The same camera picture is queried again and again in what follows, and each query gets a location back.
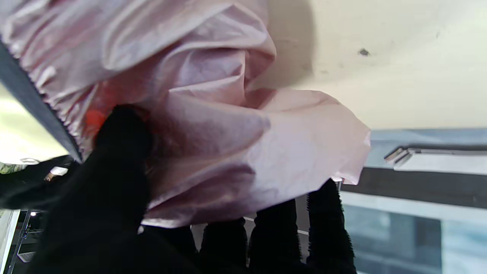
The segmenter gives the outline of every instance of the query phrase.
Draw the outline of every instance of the wall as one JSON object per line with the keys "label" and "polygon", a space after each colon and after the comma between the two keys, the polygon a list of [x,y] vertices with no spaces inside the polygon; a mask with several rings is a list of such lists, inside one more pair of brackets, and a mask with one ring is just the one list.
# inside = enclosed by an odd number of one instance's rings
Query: wall
{"label": "wall", "polygon": [[269,12],[278,59],[258,86],[324,91],[372,129],[487,125],[487,1],[269,0]]}

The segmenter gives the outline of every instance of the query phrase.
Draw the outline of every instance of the dark trim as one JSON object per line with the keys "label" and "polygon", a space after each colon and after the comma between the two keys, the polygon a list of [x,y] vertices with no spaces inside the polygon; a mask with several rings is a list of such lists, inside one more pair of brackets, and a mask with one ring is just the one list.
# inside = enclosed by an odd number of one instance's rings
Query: dark trim
{"label": "dark trim", "polygon": [[75,140],[51,107],[42,101],[41,95],[26,72],[2,43],[0,43],[0,60],[0,82],[76,161],[81,162],[81,154]]}
{"label": "dark trim", "polygon": [[487,176],[364,168],[343,191],[487,209]]}

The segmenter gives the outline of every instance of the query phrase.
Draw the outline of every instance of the plastic bag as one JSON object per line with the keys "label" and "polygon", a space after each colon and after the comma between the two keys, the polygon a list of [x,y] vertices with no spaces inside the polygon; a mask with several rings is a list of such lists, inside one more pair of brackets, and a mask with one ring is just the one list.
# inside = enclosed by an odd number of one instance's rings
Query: plastic bag
{"label": "plastic bag", "polygon": [[159,138],[146,224],[237,218],[357,183],[370,130],[318,91],[250,90],[276,50],[263,0],[12,0],[3,43],[86,158],[117,104]]}

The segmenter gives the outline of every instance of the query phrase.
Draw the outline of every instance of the dark spot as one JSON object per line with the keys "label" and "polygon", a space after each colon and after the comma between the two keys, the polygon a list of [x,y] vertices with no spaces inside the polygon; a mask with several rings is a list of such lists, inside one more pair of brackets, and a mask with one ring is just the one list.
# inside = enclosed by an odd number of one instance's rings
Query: dark spot
{"label": "dark spot", "polygon": [[358,51],[358,54],[362,55],[362,56],[369,56],[370,53],[369,51],[367,51],[366,49],[362,48]]}

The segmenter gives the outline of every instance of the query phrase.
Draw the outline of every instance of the black glove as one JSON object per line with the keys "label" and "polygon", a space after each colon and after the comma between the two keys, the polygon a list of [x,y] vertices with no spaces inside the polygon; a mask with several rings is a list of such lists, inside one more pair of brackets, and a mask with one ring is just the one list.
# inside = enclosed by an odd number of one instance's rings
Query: black glove
{"label": "black glove", "polygon": [[95,140],[95,149],[109,150],[114,157],[145,160],[152,149],[152,134],[131,106],[115,106]]}

